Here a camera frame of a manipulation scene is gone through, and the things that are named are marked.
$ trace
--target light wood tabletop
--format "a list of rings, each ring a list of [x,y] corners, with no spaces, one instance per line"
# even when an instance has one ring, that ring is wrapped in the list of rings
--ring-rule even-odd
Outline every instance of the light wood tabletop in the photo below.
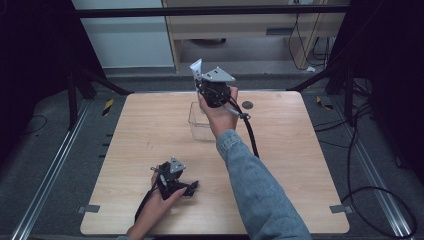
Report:
[[[344,213],[334,183],[297,92],[239,92],[238,103],[251,116],[261,160],[279,181],[311,233],[345,233]],[[150,190],[151,167],[175,156],[187,165],[180,181],[199,181],[193,197],[183,197],[151,231],[168,234],[246,234],[224,161],[215,141],[194,140],[188,122],[195,93],[129,95],[90,199],[97,213],[86,212],[84,234],[124,234]],[[244,122],[237,132],[250,147]]]

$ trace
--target person's left hand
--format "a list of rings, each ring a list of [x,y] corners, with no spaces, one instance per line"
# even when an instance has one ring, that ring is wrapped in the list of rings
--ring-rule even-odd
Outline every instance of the person's left hand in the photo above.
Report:
[[[155,184],[157,175],[158,173],[155,172],[152,176],[152,186]],[[179,189],[166,200],[162,199],[159,189],[154,190],[146,205],[144,205],[143,210],[141,210],[137,221],[128,229],[126,236],[133,240],[143,239],[150,229],[162,219],[172,205],[183,196],[186,189]]]

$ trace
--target person's right hand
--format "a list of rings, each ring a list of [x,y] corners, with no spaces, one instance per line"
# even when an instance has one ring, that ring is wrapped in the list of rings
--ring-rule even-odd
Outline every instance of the person's right hand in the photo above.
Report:
[[[231,97],[237,101],[238,89],[231,87]],[[210,108],[208,107],[206,100],[201,94],[199,94],[200,108],[206,113],[209,119],[209,124],[215,138],[218,138],[223,132],[228,129],[236,129],[238,117],[229,112],[224,107]],[[229,103],[226,103],[226,107],[233,108]]]

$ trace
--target person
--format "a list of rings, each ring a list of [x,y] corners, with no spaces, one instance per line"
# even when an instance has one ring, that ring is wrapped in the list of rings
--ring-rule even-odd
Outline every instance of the person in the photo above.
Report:
[[[230,92],[237,100],[238,89],[230,87]],[[250,239],[312,239],[283,188],[236,133],[238,117],[223,107],[209,108],[201,95],[199,101],[216,138],[216,148],[225,161],[240,216]],[[126,237],[120,239],[144,238],[184,191],[180,189],[164,201],[159,190],[155,190],[137,222],[129,228]]]

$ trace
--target forearm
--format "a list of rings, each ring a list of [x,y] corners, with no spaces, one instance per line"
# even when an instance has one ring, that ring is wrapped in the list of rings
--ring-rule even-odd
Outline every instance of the forearm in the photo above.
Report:
[[[263,163],[249,151],[235,131],[217,140],[237,206],[252,239],[310,239],[303,220],[284,190]]]

